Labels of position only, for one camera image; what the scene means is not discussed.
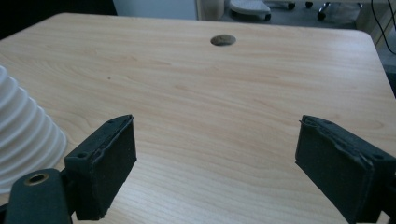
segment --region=floor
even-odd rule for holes
[[[271,20],[264,21],[256,16],[233,15],[229,9],[229,1],[225,2],[225,13],[220,18],[225,22],[250,22],[274,25],[306,26],[335,29],[356,29],[355,20],[360,8],[357,4],[332,4],[326,12],[326,19],[317,19],[318,10],[322,4],[314,3],[311,8],[306,8],[305,2],[297,2],[293,10],[288,10],[287,3],[271,3],[266,5],[271,8]],[[396,32],[392,30],[387,36],[390,47],[396,51]],[[388,71],[396,71],[396,55],[389,52],[387,47],[382,46],[377,50],[379,58]]]

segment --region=black cable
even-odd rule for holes
[[[392,5],[391,5],[391,3],[390,3],[390,0],[388,0],[388,4],[389,4],[390,10],[391,10],[391,17],[393,18],[394,12],[393,12]],[[372,11],[373,11],[374,19],[375,19],[376,23],[378,24],[379,29],[381,30],[382,36],[384,36],[385,44],[387,44],[388,50],[389,50],[392,54],[395,54],[395,55],[396,55],[396,52],[394,52],[394,51],[390,48],[390,46],[389,46],[389,44],[388,44],[387,37],[385,36],[384,29],[382,28],[381,24],[379,23],[378,18],[377,18],[376,15],[375,15],[373,0],[371,0],[371,8],[372,8]],[[393,18],[393,26],[395,27],[395,31],[396,31],[396,22],[395,22],[395,19],[394,19],[394,18]]]

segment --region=chair wheel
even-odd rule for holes
[[[271,14],[267,14],[267,15],[265,15],[265,19],[264,19],[265,21],[269,21],[269,20],[271,20]]]
[[[293,10],[296,7],[295,3],[288,3],[288,10]]]
[[[311,8],[313,5],[314,5],[313,2],[305,2],[305,6],[306,6],[307,8]]]
[[[326,14],[323,12],[318,13],[318,20],[323,21],[326,18]]]

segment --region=wooden table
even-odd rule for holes
[[[221,34],[236,42],[213,46]],[[396,102],[362,32],[62,14],[2,40],[0,64],[67,151],[134,114],[138,161],[99,223],[346,223],[294,163],[303,114],[396,156]]]

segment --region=stacked white cups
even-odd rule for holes
[[[0,194],[21,176],[55,166],[66,145],[44,109],[0,66]]]

